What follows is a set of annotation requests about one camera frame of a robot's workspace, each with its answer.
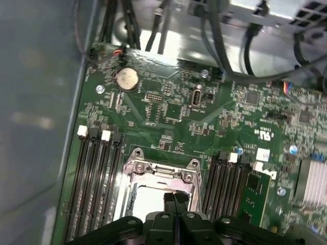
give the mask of white connector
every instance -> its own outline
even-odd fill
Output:
[[[84,126],[84,125],[79,125],[78,126],[78,130],[77,130],[77,135],[78,136],[86,137],[87,133],[88,133],[87,126]]]
[[[103,131],[102,131],[101,140],[109,141],[110,138],[111,138],[111,131],[103,130]]]

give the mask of silver heatsink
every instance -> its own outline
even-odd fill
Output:
[[[327,162],[302,161],[295,199],[305,206],[327,207]]]

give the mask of power cable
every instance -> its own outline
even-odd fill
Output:
[[[164,9],[169,2],[170,2],[170,0],[163,0],[161,2],[161,4],[158,6],[158,8],[155,9],[154,20],[153,20],[153,25],[152,25],[152,30],[151,30],[151,36],[150,36],[147,46],[145,48],[145,51],[147,51],[147,52],[151,51],[153,42],[159,31],[159,26],[161,23],[162,15],[164,13]]]
[[[299,74],[300,72],[303,72],[305,70],[310,69],[314,65],[327,60],[327,55],[323,55],[320,58],[305,64],[301,66],[300,68],[296,70],[290,70],[286,72],[282,72],[276,75],[271,75],[271,76],[265,76],[265,77],[255,77],[251,75],[246,75],[243,73],[239,72],[234,72],[230,66],[227,54],[226,54],[226,49],[224,46],[224,40],[222,37],[222,31],[220,27],[220,19],[219,19],[219,4],[216,0],[210,0],[209,1],[209,9],[211,11],[209,12],[209,22],[211,25],[212,33],[213,33],[213,39],[214,39],[214,45],[216,52],[218,54],[218,57],[223,64],[223,67],[225,69],[226,74],[229,76],[230,79],[234,80],[235,82],[238,83],[243,83],[243,84],[250,84],[250,83],[265,83],[267,81],[272,81],[272,80],[280,80],[292,75]]]
[[[81,0],[75,0],[75,5],[74,5],[74,14],[73,14],[73,19],[74,19],[74,37],[75,37],[75,42],[76,46],[79,50],[79,52],[82,54],[85,60],[87,60],[88,63],[90,63],[93,67],[98,67],[99,64],[105,63],[106,61],[110,60],[113,56],[117,55],[118,53],[113,52],[112,54],[103,57],[100,60],[93,60],[89,54],[84,51],[83,44],[81,41],[80,33],[79,33],[79,10],[80,10],[80,4]]]
[[[295,34],[294,35],[294,56],[297,60],[297,62],[300,65],[305,65],[309,63],[308,59],[305,57],[304,53],[302,52],[301,48],[301,41],[303,40],[303,34]],[[319,91],[322,91],[323,93],[327,93],[325,82],[324,82],[324,77],[322,73],[316,68],[316,67],[311,67],[309,70],[317,80],[317,87]]]
[[[258,8],[253,13],[254,15],[264,17],[269,13],[269,8],[266,1],[262,1]],[[251,23],[245,32],[245,45],[244,45],[244,65],[249,75],[254,75],[250,64],[250,47],[252,40],[257,36],[262,29],[263,25]]]

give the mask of dimm slot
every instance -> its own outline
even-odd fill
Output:
[[[86,194],[86,200],[85,200],[85,206],[83,209],[83,217],[84,219],[82,220],[80,224],[80,233],[79,236],[83,236],[88,232],[89,229],[89,222],[91,221],[91,216],[92,216],[92,205],[95,200],[95,191],[96,187],[98,185],[97,181],[97,176],[98,173],[100,172],[101,165],[103,164],[102,162],[102,155],[104,153],[104,145],[101,142],[99,146],[99,151],[97,153],[96,157],[96,162],[93,164],[93,167],[91,168],[90,171],[90,184],[87,189],[87,194]]]
[[[77,236],[82,236],[83,235],[83,221],[86,217],[86,208],[88,205],[88,198],[90,196],[90,185],[91,185],[91,179],[93,176],[93,172],[94,172],[94,168],[95,168],[95,164],[97,162],[97,158],[98,158],[98,152],[99,152],[99,148],[100,148],[100,143],[98,140],[95,140],[95,147],[93,148],[90,156],[88,159],[86,159],[87,163],[87,170],[85,171],[84,175],[83,175],[83,179],[84,179],[84,185],[83,188],[80,191],[80,201],[81,201],[81,205],[80,208],[78,209],[78,222],[77,222]]]
[[[109,172],[109,178],[107,182],[107,188],[106,188],[106,195],[105,195],[105,203],[104,203],[104,208],[102,210],[102,225],[106,225],[110,222],[112,222],[112,194],[113,194],[113,186],[115,183],[115,177],[116,177],[116,172],[118,169],[119,161],[120,161],[120,156],[121,156],[121,147],[122,147],[122,135],[117,134],[116,140],[113,141],[113,155],[112,155],[112,162],[111,162],[111,168]]]
[[[72,240],[73,234],[75,234],[76,232],[76,226],[74,226],[74,222],[75,222],[74,217],[76,216],[77,197],[79,195],[79,190],[81,188],[82,176],[84,173],[86,158],[90,149],[92,148],[92,145],[93,142],[90,141],[89,137],[82,139],[79,157],[77,161],[77,169],[76,169],[76,176],[74,179],[72,197],[69,203],[69,217],[66,225],[67,232],[65,235],[66,241]]]
[[[95,189],[95,197],[92,204],[92,219],[89,222],[89,231],[96,230],[99,228],[98,224],[99,222],[97,220],[100,219],[98,215],[99,205],[101,202],[103,202],[103,196],[102,196],[102,188],[103,188],[103,182],[105,179],[106,169],[108,166],[108,160],[109,160],[109,154],[110,154],[110,142],[102,142],[103,144],[103,154],[101,155],[101,167],[97,175],[97,186]]]
[[[214,221],[221,216],[237,215],[248,173],[249,169],[244,165],[219,159],[212,163],[203,202],[208,219]]]

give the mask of integrated circuit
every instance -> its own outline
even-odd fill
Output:
[[[258,191],[259,188],[259,178],[255,175],[249,174],[247,178],[246,186],[251,188],[254,191]]]
[[[310,122],[310,118],[311,118],[310,111],[301,111],[298,121],[299,123],[308,124]]]
[[[227,131],[226,131],[226,130],[219,130],[219,131],[218,131],[218,136],[219,136],[219,137],[225,137],[226,134],[227,134]]]
[[[239,218],[240,220],[245,221],[247,223],[250,223],[251,221],[251,215],[245,212],[244,210],[241,212]]]
[[[177,104],[168,104],[165,118],[167,119],[180,119],[181,116],[181,106]]]
[[[245,102],[247,104],[251,104],[251,105],[256,106],[258,104],[258,102],[259,102],[259,94],[256,93],[256,92],[248,92],[246,94]]]
[[[229,122],[227,120],[221,120],[221,127],[228,128]]]

